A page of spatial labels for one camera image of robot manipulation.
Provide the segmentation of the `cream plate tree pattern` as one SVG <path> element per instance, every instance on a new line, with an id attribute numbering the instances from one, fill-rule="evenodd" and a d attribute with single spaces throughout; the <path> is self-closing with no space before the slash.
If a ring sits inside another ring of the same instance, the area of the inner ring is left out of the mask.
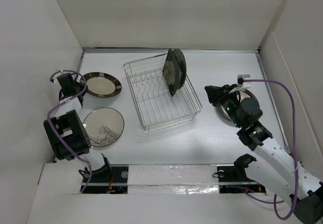
<path id="1" fill-rule="evenodd" d="M 119 111 L 103 107 L 92 111 L 83 121 L 92 147 L 108 147 L 122 135 L 124 118 Z"/>

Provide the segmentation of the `grey reindeer round plate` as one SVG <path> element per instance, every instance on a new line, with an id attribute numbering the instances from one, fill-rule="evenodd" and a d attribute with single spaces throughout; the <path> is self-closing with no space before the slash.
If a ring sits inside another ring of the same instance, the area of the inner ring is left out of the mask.
<path id="1" fill-rule="evenodd" d="M 181 69 L 181 81 L 180 81 L 180 84 L 179 84 L 179 87 L 178 89 L 181 89 L 186 81 L 186 75 L 187 75 L 187 66 L 186 66 L 186 60 L 185 60 L 185 56 L 183 54 L 183 52 L 178 49 L 178 48 L 175 48 L 173 50 L 173 53 L 176 57 L 176 59 L 178 60 L 178 63 L 179 63 L 179 66 L 180 66 L 180 69 Z"/>

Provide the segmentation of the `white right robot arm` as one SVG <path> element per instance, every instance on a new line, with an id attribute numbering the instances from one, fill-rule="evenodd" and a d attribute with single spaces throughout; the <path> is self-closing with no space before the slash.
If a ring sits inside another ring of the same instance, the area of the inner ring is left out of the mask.
<path id="1" fill-rule="evenodd" d="M 322 219 L 322 181 L 298 164 L 261 124 L 263 112 L 258 101 L 239 100 L 238 90 L 236 84 L 205 86 L 209 103 L 224 108 L 239 128 L 239 140 L 259 157 L 239 157 L 233 167 L 235 178 L 249 178 L 266 186 L 291 207 L 302 223 L 317 223 Z"/>

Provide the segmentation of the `cream plate checkered dark rim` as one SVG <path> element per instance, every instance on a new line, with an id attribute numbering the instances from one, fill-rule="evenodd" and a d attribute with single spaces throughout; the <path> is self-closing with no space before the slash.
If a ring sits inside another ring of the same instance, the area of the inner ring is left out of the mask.
<path id="1" fill-rule="evenodd" d="M 122 90 L 121 82 L 116 77 L 103 72 L 90 72 L 83 75 L 79 83 L 84 85 L 85 82 L 86 92 L 96 97 L 114 97 Z"/>

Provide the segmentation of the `cream plate brown rim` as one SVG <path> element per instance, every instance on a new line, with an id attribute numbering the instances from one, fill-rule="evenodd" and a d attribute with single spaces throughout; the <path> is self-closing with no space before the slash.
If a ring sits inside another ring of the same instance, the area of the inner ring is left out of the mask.
<path id="1" fill-rule="evenodd" d="M 249 91 L 247 89 L 241 91 L 240 95 L 237 95 L 237 98 L 239 101 L 242 101 L 246 98 L 251 98 L 251 99 L 254 99 L 255 101 L 258 101 L 256 96 L 251 91 Z M 217 113 L 222 119 L 226 120 L 227 122 L 229 122 L 231 120 L 223 106 L 217 107 Z"/>

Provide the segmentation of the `black floral square plate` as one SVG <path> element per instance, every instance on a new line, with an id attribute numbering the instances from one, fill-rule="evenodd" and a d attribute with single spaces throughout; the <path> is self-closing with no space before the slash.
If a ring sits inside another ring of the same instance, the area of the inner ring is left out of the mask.
<path id="1" fill-rule="evenodd" d="M 170 48 L 164 63 L 162 75 L 168 86 L 171 97 L 173 97 L 180 86 L 182 71 L 178 59 Z"/>

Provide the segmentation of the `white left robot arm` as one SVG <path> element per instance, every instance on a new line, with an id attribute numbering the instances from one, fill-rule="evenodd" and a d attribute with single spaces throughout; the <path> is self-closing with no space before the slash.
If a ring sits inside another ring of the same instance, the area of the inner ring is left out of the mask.
<path id="1" fill-rule="evenodd" d="M 81 74 L 72 70 L 61 70 L 50 77 L 50 81 L 60 86 L 58 104 L 47 113 L 43 122 L 55 157 L 59 160 L 78 159 L 87 167 L 79 173 L 85 180 L 91 177 L 102 182 L 109 181 L 113 176 L 113 170 L 108 159 L 104 156 L 104 164 L 92 170 L 88 160 L 81 157 L 88 154 L 91 149 L 90 138 L 83 126 L 78 111 L 83 107 L 83 96 L 87 90 Z"/>

